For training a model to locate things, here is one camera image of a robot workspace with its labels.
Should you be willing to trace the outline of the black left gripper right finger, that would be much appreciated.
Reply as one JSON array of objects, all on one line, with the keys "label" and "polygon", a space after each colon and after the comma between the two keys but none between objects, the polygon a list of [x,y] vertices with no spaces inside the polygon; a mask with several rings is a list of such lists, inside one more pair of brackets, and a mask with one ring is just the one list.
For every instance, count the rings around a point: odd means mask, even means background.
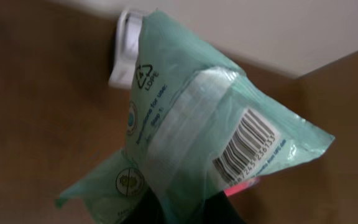
[{"label": "black left gripper right finger", "polygon": [[201,224],[244,224],[226,194],[221,191],[203,202]]}]

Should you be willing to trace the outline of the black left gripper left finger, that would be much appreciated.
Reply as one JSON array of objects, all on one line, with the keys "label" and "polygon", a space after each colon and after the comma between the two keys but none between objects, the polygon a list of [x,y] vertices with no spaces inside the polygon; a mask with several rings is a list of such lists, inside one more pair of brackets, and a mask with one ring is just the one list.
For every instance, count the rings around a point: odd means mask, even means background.
[{"label": "black left gripper left finger", "polygon": [[160,202],[150,188],[122,224],[165,224]]}]

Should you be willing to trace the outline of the mint green wipes packet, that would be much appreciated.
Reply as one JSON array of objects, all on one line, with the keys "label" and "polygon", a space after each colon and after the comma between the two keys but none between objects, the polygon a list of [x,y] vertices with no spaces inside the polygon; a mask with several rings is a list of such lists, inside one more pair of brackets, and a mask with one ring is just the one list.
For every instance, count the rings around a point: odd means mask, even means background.
[{"label": "mint green wipes packet", "polygon": [[200,223],[203,202],[321,157],[334,136],[260,91],[245,71],[162,11],[142,20],[125,144],[55,201],[122,223],[148,188],[165,223]]}]

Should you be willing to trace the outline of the red purple snack box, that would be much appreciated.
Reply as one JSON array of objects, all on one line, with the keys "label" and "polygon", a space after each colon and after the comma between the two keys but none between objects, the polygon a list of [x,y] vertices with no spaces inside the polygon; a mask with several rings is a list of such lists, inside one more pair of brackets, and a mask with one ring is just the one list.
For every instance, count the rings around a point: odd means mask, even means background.
[{"label": "red purple snack box", "polygon": [[230,197],[230,196],[232,196],[232,195],[235,195],[235,194],[237,194],[237,193],[239,193],[239,192],[242,192],[242,191],[244,191],[244,190],[246,190],[246,189],[249,189],[250,187],[252,187],[252,186],[258,184],[258,183],[259,183],[259,180],[260,180],[259,177],[254,177],[254,178],[249,179],[249,180],[247,180],[247,181],[245,181],[245,182],[242,182],[242,183],[240,183],[240,184],[237,184],[237,185],[235,185],[235,186],[233,186],[233,187],[230,187],[230,188],[228,188],[228,189],[225,189],[225,190],[224,190],[224,193],[225,193],[225,195],[226,195],[227,197]]}]

